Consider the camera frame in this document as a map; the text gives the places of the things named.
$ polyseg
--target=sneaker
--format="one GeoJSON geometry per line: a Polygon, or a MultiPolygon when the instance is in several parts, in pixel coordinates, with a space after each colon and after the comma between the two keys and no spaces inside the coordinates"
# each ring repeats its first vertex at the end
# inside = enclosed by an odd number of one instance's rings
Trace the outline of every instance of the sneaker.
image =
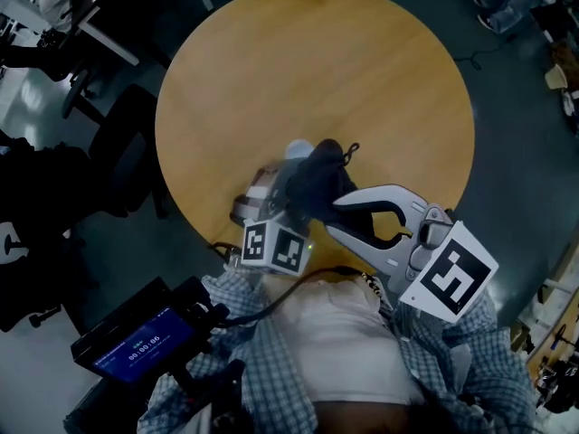
{"type": "Polygon", "coordinates": [[[492,32],[495,32],[495,30],[490,25],[490,21],[489,21],[487,16],[483,16],[482,14],[477,14],[477,19],[479,20],[479,23],[482,27],[484,27],[485,29],[489,29],[492,32]]]}
{"type": "Polygon", "coordinates": [[[482,4],[482,0],[472,0],[474,2],[474,4],[476,6],[478,6],[479,8],[484,8],[484,5],[482,4]]]}

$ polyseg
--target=round wooden table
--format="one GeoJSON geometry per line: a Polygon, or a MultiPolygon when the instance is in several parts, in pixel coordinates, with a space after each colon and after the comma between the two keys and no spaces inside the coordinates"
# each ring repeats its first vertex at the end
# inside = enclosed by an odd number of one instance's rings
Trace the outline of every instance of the round wooden table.
{"type": "MultiPolygon", "coordinates": [[[[167,186],[208,241],[240,245],[233,198],[289,142],[360,144],[358,187],[401,184],[454,207],[469,178],[474,126],[451,56],[389,0],[234,0],[185,41],[163,81],[157,152],[167,186]]],[[[375,218],[383,237],[393,216],[375,218]]],[[[312,224],[309,268],[363,267],[312,224]]]]}

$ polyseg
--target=blue screen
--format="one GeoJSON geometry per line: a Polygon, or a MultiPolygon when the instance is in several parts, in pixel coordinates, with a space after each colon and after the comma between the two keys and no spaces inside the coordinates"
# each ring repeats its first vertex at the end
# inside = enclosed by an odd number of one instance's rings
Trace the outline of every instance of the blue screen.
{"type": "Polygon", "coordinates": [[[137,382],[194,334],[194,329],[167,307],[94,365],[121,381],[137,382]]]}

